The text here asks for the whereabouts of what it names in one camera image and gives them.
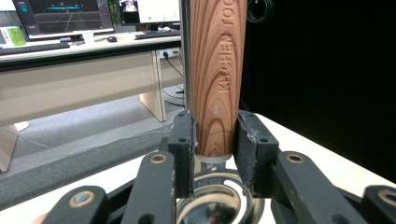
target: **wooden handle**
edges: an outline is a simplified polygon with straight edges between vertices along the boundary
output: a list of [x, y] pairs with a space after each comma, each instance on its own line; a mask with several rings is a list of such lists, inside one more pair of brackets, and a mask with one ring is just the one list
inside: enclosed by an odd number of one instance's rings
[[201, 158], [233, 153], [247, 6], [246, 0], [191, 0], [192, 114]]

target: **image on screen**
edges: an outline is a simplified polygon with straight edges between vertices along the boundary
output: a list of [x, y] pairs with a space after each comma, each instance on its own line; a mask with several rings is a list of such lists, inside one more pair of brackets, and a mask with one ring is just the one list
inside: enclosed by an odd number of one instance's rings
[[30, 39], [112, 32], [106, 0], [13, 0]]
[[180, 21], [179, 0], [118, 0], [124, 25]]

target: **power outlet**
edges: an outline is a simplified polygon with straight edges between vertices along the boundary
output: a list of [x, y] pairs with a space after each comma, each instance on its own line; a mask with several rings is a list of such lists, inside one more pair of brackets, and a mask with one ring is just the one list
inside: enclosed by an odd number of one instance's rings
[[165, 56], [163, 56], [164, 52], [168, 53], [168, 58], [177, 57], [177, 54], [176, 54], [177, 51], [179, 51], [178, 48], [160, 49], [160, 59], [165, 58]]

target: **metal ring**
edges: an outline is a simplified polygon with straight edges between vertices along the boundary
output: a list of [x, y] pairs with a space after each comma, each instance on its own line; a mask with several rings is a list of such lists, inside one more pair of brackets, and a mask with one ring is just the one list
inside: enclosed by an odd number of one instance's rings
[[286, 156], [286, 159], [288, 159], [288, 161], [300, 164], [305, 162], [305, 159], [297, 154], [289, 154]]
[[[78, 198], [80, 197], [84, 197], [86, 196], [85, 199], [83, 199], [83, 201], [78, 202]], [[81, 191], [77, 194], [75, 194], [70, 200], [69, 200], [69, 205], [72, 208], [80, 208], [82, 206], [85, 206], [89, 203], [91, 203], [93, 201], [93, 199], [95, 198], [95, 194], [90, 191], [90, 190], [84, 190]]]
[[394, 197], [396, 199], [396, 192], [390, 191], [388, 189], [381, 189], [378, 192], [378, 196], [382, 201], [384, 201], [392, 206], [396, 206], [396, 200], [393, 200], [390, 198], [390, 197]]
[[156, 154], [156, 155], [152, 155], [149, 159], [152, 163], [163, 163], [166, 161], [166, 156], [164, 156], [163, 154]]

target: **keyboard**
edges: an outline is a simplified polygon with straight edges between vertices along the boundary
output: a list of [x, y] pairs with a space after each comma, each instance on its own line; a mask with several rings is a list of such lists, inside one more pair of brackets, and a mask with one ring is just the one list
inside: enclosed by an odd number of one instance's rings
[[70, 45], [66, 42], [23, 46], [23, 47], [11, 48], [11, 49], [0, 49], [0, 56], [10, 55], [10, 54], [30, 53], [30, 52], [37, 52], [44, 50], [52, 50], [52, 49], [68, 49], [68, 48], [70, 48]]
[[152, 32], [143, 35], [136, 35], [134, 39], [151, 39], [151, 38], [178, 36], [178, 35], [180, 35], [180, 31]]

